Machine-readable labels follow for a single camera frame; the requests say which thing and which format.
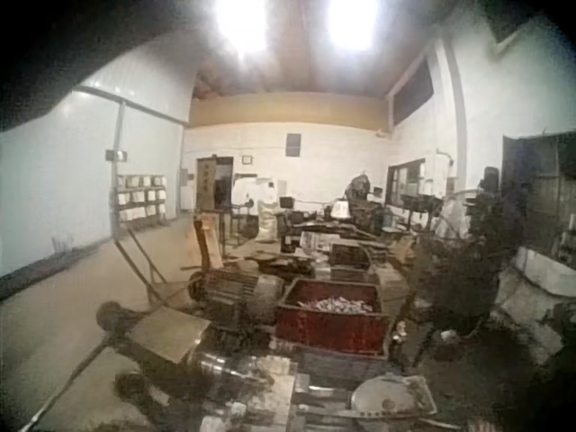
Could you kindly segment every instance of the metal plate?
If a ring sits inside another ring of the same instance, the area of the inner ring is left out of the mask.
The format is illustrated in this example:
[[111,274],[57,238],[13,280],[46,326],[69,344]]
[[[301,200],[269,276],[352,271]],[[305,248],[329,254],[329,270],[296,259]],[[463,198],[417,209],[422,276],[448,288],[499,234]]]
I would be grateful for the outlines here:
[[210,322],[206,319],[162,307],[141,320],[127,337],[177,365],[200,345],[208,326]]
[[363,382],[352,395],[352,408],[367,417],[410,418],[435,414],[436,404],[423,376],[391,373]]

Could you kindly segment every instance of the ceiling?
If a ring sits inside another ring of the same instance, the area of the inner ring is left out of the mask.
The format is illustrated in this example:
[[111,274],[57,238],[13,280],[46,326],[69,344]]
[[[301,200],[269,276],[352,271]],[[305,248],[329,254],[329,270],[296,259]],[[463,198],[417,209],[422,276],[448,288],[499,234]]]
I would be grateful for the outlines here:
[[202,63],[193,97],[266,92],[327,92],[382,98],[423,50],[434,23],[455,0],[382,0],[367,51],[329,38],[329,0],[267,0],[266,50],[239,58],[219,32],[213,7],[200,26]]

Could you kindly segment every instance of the metal scraps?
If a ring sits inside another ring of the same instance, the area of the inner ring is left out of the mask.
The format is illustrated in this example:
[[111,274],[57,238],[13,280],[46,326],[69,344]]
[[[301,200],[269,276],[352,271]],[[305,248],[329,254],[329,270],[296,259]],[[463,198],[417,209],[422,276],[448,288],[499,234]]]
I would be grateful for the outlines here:
[[371,305],[363,300],[348,300],[344,297],[330,297],[316,301],[298,301],[298,306],[310,311],[324,311],[349,314],[372,313]]

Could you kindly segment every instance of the red crate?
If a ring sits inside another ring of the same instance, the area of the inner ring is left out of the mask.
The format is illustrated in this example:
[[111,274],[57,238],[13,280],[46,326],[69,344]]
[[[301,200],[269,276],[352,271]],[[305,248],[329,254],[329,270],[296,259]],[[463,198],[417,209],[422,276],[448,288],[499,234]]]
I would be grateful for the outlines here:
[[[363,300],[373,313],[347,314],[306,310],[298,302],[330,297]],[[295,279],[278,306],[276,336],[310,347],[376,356],[383,351],[389,318],[382,313],[377,285]]]

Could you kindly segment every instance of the ceiling light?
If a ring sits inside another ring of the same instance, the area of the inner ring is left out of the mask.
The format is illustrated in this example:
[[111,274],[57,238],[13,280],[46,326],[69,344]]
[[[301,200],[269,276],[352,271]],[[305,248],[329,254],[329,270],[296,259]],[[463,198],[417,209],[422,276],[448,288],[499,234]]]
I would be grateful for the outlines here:
[[332,41],[346,50],[368,50],[377,13],[377,0],[332,0],[328,11]]
[[264,0],[218,0],[216,16],[220,31],[241,57],[265,48]]

